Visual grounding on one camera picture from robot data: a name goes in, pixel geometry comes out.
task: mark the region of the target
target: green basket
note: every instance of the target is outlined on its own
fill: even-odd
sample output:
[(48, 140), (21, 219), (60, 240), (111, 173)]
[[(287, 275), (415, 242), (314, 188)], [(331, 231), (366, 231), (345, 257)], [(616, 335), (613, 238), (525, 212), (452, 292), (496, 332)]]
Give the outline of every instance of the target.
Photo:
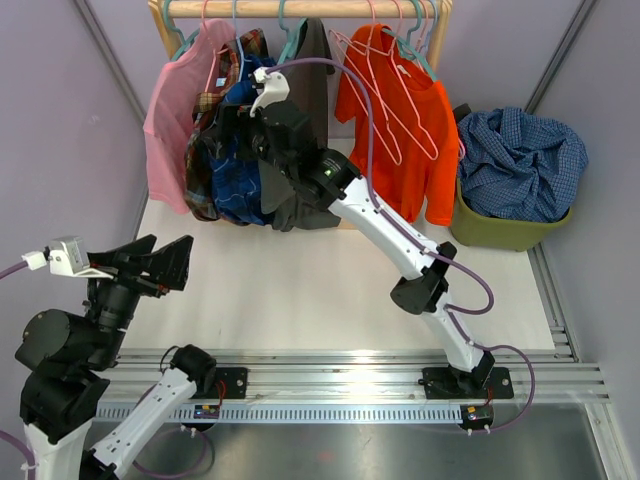
[(566, 224), (572, 213), (569, 209), (562, 220), (555, 223), (484, 217), (471, 210), (464, 202), (458, 179), (451, 233), (462, 245), (524, 252), (540, 243), (549, 232)]

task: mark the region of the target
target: teal hanger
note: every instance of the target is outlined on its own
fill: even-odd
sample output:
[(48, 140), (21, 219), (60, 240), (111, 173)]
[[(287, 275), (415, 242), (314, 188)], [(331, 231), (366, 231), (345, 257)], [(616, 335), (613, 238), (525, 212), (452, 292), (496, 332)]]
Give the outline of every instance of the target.
[(176, 51), (176, 53), (173, 54), (173, 57), (171, 57), (172, 62), (175, 62), (177, 59), (179, 59), (187, 50), (189, 50), (193, 46), (193, 42), (195, 42), (196, 37), (199, 33), (200, 29), (196, 28), (195, 31), (191, 35), (189, 35), (185, 42), (180, 45), (180, 48)]
[(164, 24), (167, 26), (169, 30), (178, 34), (178, 37), (180, 38), (180, 43), (182, 43), (182, 45), (180, 45), (180, 48), (176, 51), (176, 53), (173, 54), (173, 57), (171, 57), (171, 61), (175, 62), (184, 54), (184, 52), (186, 52), (191, 47), (191, 45), (193, 45), (193, 42), (198, 36), (198, 33), (200, 33), (200, 29), (196, 28), (196, 30), (191, 35), (189, 35), (189, 37), (185, 40), (184, 33), (182, 33), (182, 30), (180, 30), (178, 27), (176, 27), (169, 21), (169, 4), (170, 3), (171, 3), (171, 0), (165, 0), (165, 2), (162, 4), (162, 20), (164, 21)]
[(410, 43), (407, 43), (407, 41), (396, 35), (394, 32), (392, 32), (391, 30), (389, 30), (388, 28), (383, 28), (382, 31), (384, 33), (387, 33), (393, 37), (395, 37), (395, 39), (397, 40), (397, 42), (400, 44), (400, 46), (402, 46), (403, 48), (406, 48), (412, 55), (413, 57), (418, 60), (418, 63), (420, 63), (420, 65), (422, 66), (422, 68), (424, 68), (424, 70), (427, 72), (427, 74), (429, 74), (429, 76), (431, 77), (431, 80), (435, 82), (438, 81), (438, 79), (436, 78), (436, 74), (433, 72), (433, 69), (431, 68), (431, 66), (429, 65), (429, 63), (427, 62), (427, 59), (424, 58), (424, 56), (420, 55), (417, 50), (415, 48), (413, 48), (411, 46)]
[(184, 45), (185, 44), (184, 33), (182, 33), (182, 30), (180, 30), (178, 27), (176, 27), (173, 23), (169, 21), (169, 4), (170, 3), (171, 3), (171, 0), (165, 0), (164, 3), (162, 4), (162, 19), (164, 20), (164, 24), (167, 26), (169, 30), (178, 34), (178, 37), (180, 37), (180, 43)]
[[(413, 34), (413, 32), (417, 31), (420, 26), (422, 25), (422, 5), (420, 5), (418, 3), (418, 0), (411, 0), (411, 3), (413, 3), (413, 7), (416, 9), (416, 24), (414, 27), (410, 28), (409, 30), (407, 30), (407, 38), (404, 42), (404, 44), (410, 44), (411, 43), (411, 35)], [(407, 53), (404, 48), (398, 48), (398, 51), (400, 52), (400, 56), (406, 60), (415, 60), (415, 58), (412, 57), (411, 53)]]
[(422, 55), (424, 55), (424, 50), (426, 50), (429, 47), (429, 42), (431, 41), (431, 32), (433, 31), (435, 26), (438, 24), (438, 6), (436, 5), (435, 0), (429, 0), (429, 2), (431, 3), (431, 6), (433, 7), (433, 11), (434, 11), (433, 23), (429, 27), (429, 31), (427, 32), (427, 36), (424, 39), (424, 43), (420, 45), (420, 48), (418, 49), (418, 52), (420, 52), (420, 54)]
[(278, 7), (278, 24), (280, 25), (280, 28), (287, 33), (287, 43), (285, 43), (284, 47), (282, 48), (282, 53), (280, 54), (280, 58), (278, 59), (278, 65), (281, 65), (287, 60), (291, 60), (296, 56), (298, 50), (298, 41), (300, 40), (300, 30), (307, 21), (306, 18), (301, 18), (298, 22), (298, 25), (296, 25), (295, 30), (293, 32), (289, 30), (289, 28), (287, 28), (287, 26), (284, 24), (283, 19), (285, 1), (286, 0), (280, 0), (280, 6)]

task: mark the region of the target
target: wooden rod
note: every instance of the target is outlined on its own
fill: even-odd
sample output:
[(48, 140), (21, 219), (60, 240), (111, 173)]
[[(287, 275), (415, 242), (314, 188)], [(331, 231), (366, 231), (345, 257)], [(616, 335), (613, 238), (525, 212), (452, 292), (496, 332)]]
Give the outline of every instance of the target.
[[(172, 18), (200, 18), (202, 1), (174, 0), (169, 5), (169, 16)], [(402, 16), (416, 17), (416, 9), (409, 0), (399, 0)], [(427, 8), (429, 18), (433, 18), (433, 6), (430, 2), (418, 2), (422, 16)], [(376, 17), (398, 18), (398, 7), (391, 0), (374, 0)], [(238, 18), (278, 18), (279, 0), (238, 0), (236, 17)], [(207, 4), (206, 16), (214, 18), (231, 18), (232, 2), (230, 0), (211, 0)], [(366, 0), (287, 0), (284, 4), (285, 17), (324, 17), (324, 18), (371, 18), (371, 7)]]

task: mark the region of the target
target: blue shirt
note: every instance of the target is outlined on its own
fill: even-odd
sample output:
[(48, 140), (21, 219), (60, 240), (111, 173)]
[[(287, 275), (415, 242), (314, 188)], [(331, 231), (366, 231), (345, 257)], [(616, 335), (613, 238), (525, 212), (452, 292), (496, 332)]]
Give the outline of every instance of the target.
[[(249, 74), (259, 67), (273, 65), (275, 61), (270, 57), (246, 55), (243, 78), (231, 87), (224, 102), (251, 104), (257, 92), (249, 80)], [(218, 142), (216, 151), (210, 157), (214, 204), (222, 215), (236, 222), (266, 225), (273, 220), (273, 214), (262, 213), (258, 160), (238, 158), (238, 143), (239, 135), (234, 135), (228, 143)]]
[(566, 125), (507, 107), (458, 123), (467, 155), (462, 196), (485, 217), (554, 223), (573, 203), (587, 166), (584, 143)]

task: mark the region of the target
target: hanging clothes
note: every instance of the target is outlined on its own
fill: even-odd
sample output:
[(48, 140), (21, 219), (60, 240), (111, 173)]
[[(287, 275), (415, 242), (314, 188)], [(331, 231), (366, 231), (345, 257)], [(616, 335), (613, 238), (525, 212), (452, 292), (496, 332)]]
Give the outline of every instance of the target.
[[(243, 78), (229, 89), (223, 103), (253, 103), (258, 94), (249, 75), (259, 67), (272, 67), (276, 64), (270, 57), (261, 58), (249, 54), (244, 57)], [(240, 155), (239, 133), (234, 133), (229, 141), (223, 141), (216, 130), (214, 122), (212, 128), (203, 134), (210, 152), (212, 197), (216, 208), (225, 216), (240, 222), (255, 225), (271, 223), (273, 215), (263, 214), (260, 207), (259, 160), (250, 150), (249, 155)]]
[(160, 72), (144, 122), (149, 196), (184, 214), (184, 152), (193, 132), (193, 101), (202, 92), (219, 50), (235, 38), (233, 27), (220, 19), (207, 20), (208, 35), (197, 36), (194, 45)]
[[(251, 30), (240, 37), (240, 44), (246, 54), (266, 57), (269, 55), (267, 42), (261, 29)], [(199, 93), (193, 107), (193, 133), (189, 138), (185, 154), (186, 191), (185, 201), (191, 213), (198, 220), (214, 221), (219, 218), (236, 224), (245, 222), (225, 217), (216, 209), (213, 201), (212, 172), (209, 164), (208, 147), (201, 141), (202, 132), (211, 128), (217, 107), (238, 81), (240, 60), (237, 43), (234, 40), (225, 44), (227, 51), (220, 55), (218, 78), (213, 91)]]
[[(331, 58), (331, 50), (322, 21), (310, 18), (303, 23), (298, 37), (295, 58)], [(328, 76), (335, 69), (330, 65), (305, 64), (285, 70), (289, 83), (289, 99), (311, 118), (311, 127), (319, 147), (326, 147), (329, 136)], [(319, 211), (302, 200), (278, 169), (260, 162), (262, 212), (274, 213), (272, 228), (283, 232), (293, 227), (304, 230), (333, 228), (340, 218), (328, 211)]]
[[(371, 46), (381, 51), (388, 51), (393, 37), (382, 31), (389, 28), (385, 25), (365, 25), (359, 28), (352, 37), (352, 41), (366, 43), (372, 32)], [(352, 47), (347, 49), (347, 56), (353, 63), (347, 62), (347, 67), (358, 70), (359, 75), (373, 84), (371, 74), (364, 55), (360, 55)], [(389, 57), (371, 53), (370, 56), (373, 76), (377, 81), (380, 94), (384, 101), (393, 109), (411, 133), (420, 143), (427, 145), (428, 138), (419, 128), (415, 113), (410, 106), (400, 80), (396, 76), (391, 62), (395, 62), (411, 98), (419, 113), (420, 125), (430, 133), (439, 154), (436, 160), (430, 160), (413, 142), (400, 124), (392, 117), (389, 118), (389, 129), (395, 136), (401, 148), (403, 161), (396, 165), (383, 143), (374, 138), (373, 186), (379, 195), (390, 204), (405, 220), (414, 222), (422, 209), (424, 198), (427, 198), (426, 219), (435, 225), (448, 226), (453, 215), (455, 197), (456, 170), (458, 166), (458, 133), (447, 93), (440, 82), (434, 82), (431, 77), (413, 62), (401, 58), (396, 54)], [(368, 119), (367, 112), (358, 102), (361, 97), (359, 89), (354, 92), (346, 75), (340, 78), (335, 115), (338, 121), (345, 123), (355, 117), (355, 147), (350, 160), (363, 172), (367, 173), (368, 148)], [(373, 118), (385, 142), (391, 144), (391, 135), (384, 122), (381, 102), (375, 92), (369, 91), (373, 104)]]

